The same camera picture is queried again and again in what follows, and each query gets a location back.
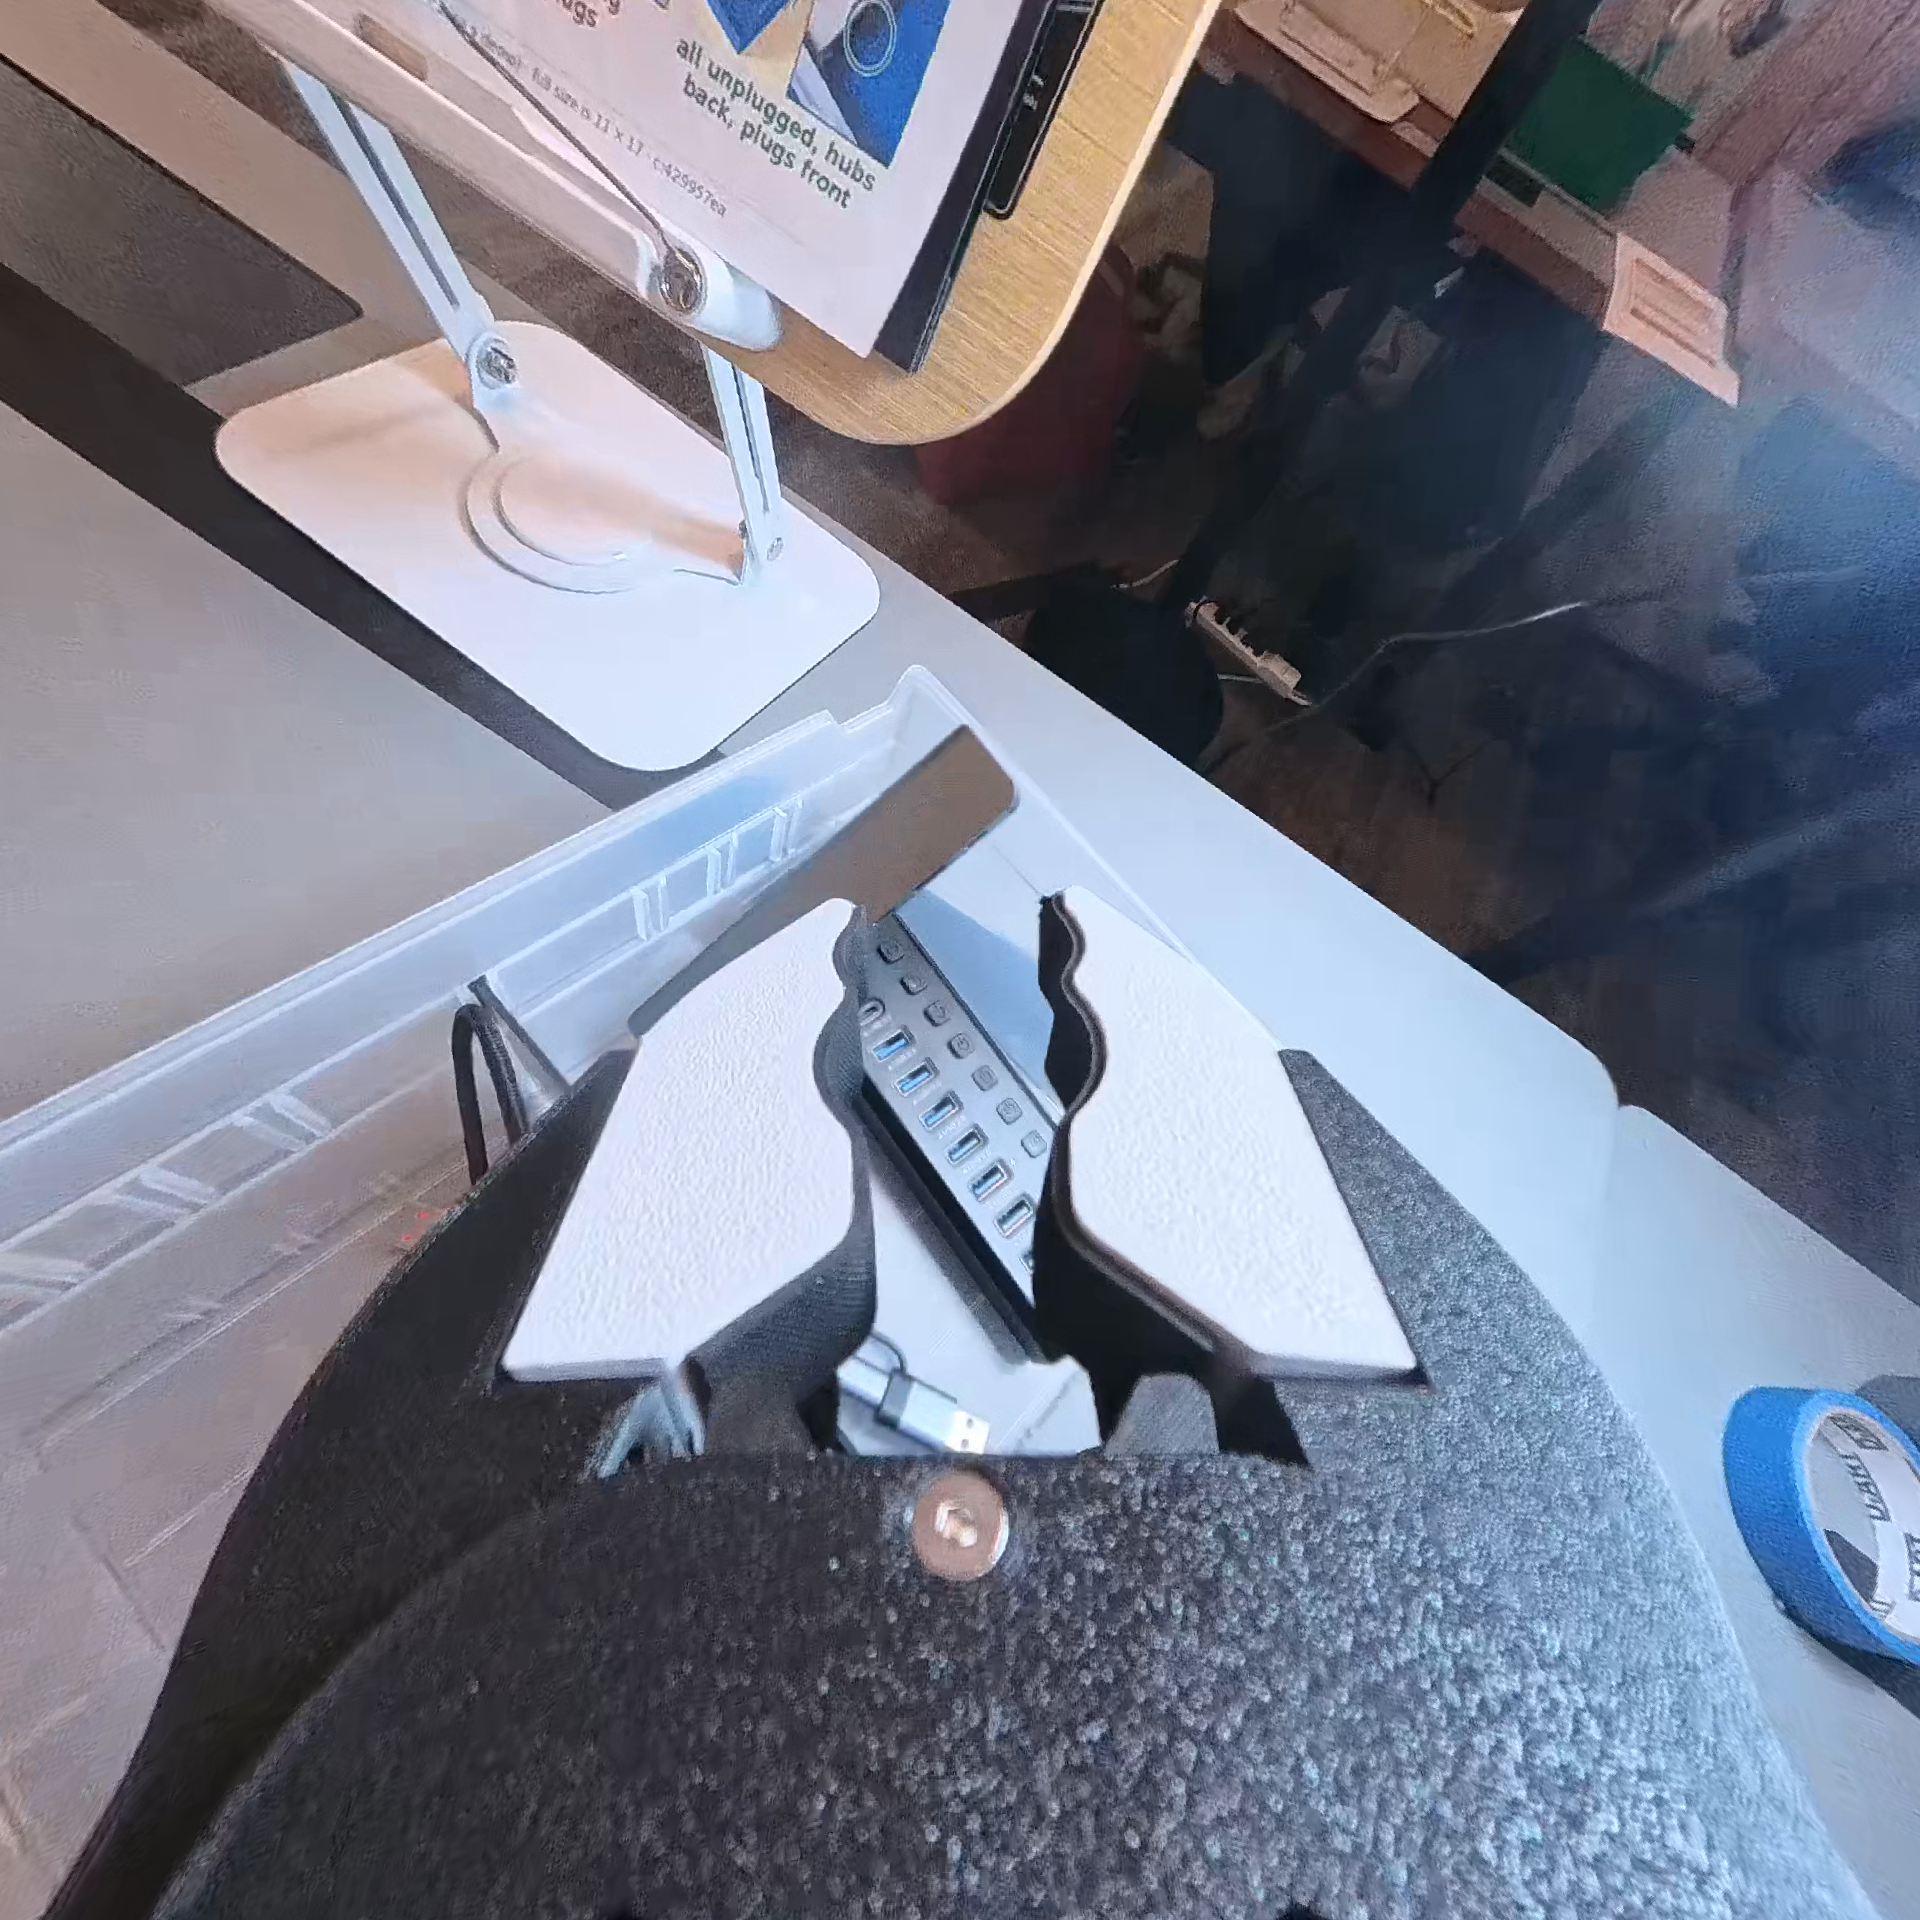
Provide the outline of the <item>blue tape roll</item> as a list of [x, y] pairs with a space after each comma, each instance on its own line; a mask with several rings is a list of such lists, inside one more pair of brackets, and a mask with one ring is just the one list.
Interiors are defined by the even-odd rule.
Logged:
[[1722, 1431], [1742, 1543], [1779, 1608], [1863, 1657], [1918, 1665], [1918, 1454], [1858, 1396], [1752, 1388]]

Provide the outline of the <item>instruction sheet on stand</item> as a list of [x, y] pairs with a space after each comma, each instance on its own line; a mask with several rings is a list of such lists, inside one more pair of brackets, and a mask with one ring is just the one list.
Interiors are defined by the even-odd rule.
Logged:
[[[460, 35], [451, 76], [356, 4], [220, 4], [281, 65], [438, 339], [242, 406], [225, 469], [574, 741], [671, 773], [879, 611], [789, 504], [769, 399], [875, 445], [1002, 415], [1070, 331], [1218, 4], [1102, 4], [1015, 212], [982, 215], [919, 372], [856, 354], [639, 203]], [[719, 437], [591, 347], [495, 312], [412, 153], [691, 339]]]

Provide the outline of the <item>silver usb plug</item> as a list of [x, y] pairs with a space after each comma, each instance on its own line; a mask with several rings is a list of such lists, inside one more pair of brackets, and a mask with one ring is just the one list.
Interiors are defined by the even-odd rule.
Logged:
[[834, 1437], [856, 1458], [982, 1458], [991, 1449], [988, 1420], [917, 1373], [885, 1334], [845, 1357], [833, 1384]]

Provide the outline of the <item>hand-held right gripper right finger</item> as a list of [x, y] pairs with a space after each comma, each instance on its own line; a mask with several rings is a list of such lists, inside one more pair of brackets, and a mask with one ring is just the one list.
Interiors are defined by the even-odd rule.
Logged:
[[1045, 1070], [1065, 1101], [1035, 1230], [1043, 1348], [1116, 1441], [1146, 1379], [1221, 1441], [1289, 1441], [1297, 1382], [1423, 1362], [1273, 1032], [1087, 885], [1045, 896]]

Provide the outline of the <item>printed instruction sheet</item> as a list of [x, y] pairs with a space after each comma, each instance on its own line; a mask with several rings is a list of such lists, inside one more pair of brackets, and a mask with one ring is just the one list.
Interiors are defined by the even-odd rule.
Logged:
[[919, 372], [1046, 4], [354, 4], [383, 51], [453, 35], [525, 125], [830, 339]]

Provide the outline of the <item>small grey usb hub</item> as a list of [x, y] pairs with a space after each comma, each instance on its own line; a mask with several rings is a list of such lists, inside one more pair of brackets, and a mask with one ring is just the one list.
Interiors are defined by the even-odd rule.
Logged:
[[833, 941], [854, 913], [861, 913], [862, 926], [881, 924], [1006, 820], [1019, 800], [1017, 780], [977, 732], [948, 732], [869, 805], [804, 857], [782, 867], [735, 912], [685, 968], [634, 1008], [629, 1033], [643, 1040], [699, 986], [823, 903], [841, 901], [828, 912]]

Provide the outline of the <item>clear plastic bin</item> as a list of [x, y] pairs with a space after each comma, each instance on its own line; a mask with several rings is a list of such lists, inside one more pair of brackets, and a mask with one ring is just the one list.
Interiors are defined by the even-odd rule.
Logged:
[[468, 1187], [468, 986], [577, 1082], [662, 977], [959, 728], [1019, 800], [909, 917], [1032, 1078], [1041, 897], [1119, 872], [912, 668], [864, 713], [714, 760], [5, 1121], [5, 1916], [40, 1916], [80, 1862], [247, 1480]]

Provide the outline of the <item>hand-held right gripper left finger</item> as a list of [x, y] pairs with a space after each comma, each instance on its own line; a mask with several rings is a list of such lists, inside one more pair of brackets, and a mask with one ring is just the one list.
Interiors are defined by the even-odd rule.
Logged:
[[869, 928], [830, 896], [651, 1019], [503, 1348], [511, 1379], [636, 1382], [699, 1420], [833, 1390], [879, 1314]]

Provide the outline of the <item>green box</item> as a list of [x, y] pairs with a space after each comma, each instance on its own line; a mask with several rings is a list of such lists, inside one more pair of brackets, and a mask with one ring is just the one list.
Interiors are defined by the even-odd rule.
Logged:
[[1692, 120], [1695, 107], [1576, 37], [1507, 135], [1501, 155], [1592, 214], [1612, 215], [1688, 133]]

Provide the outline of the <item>black multi-port usb hub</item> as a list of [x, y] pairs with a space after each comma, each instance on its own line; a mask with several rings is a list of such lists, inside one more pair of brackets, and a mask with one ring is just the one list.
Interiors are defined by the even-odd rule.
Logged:
[[1046, 1071], [1041, 905], [1021, 878], [924, 883], [866, 936], [858, 1019], [876, 1141], [996, 1337], [1054, 1362], [1036, 1273], [1065, 1098]]

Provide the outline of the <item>white power strip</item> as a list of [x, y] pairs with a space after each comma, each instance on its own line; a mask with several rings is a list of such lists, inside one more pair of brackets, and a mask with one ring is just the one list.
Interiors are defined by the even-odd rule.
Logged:
[[1314, 706], [1302, 690], [1302, 670], [1281, 651], [1263, 650], [1255, 644], [1247, 623], [1214, 597], [1189, 601], [1184, 622], [1214, 655], [1231, 661], [1231, 665], [1217, 668], [1218, 677], [1265, 688], [1293, 707]]

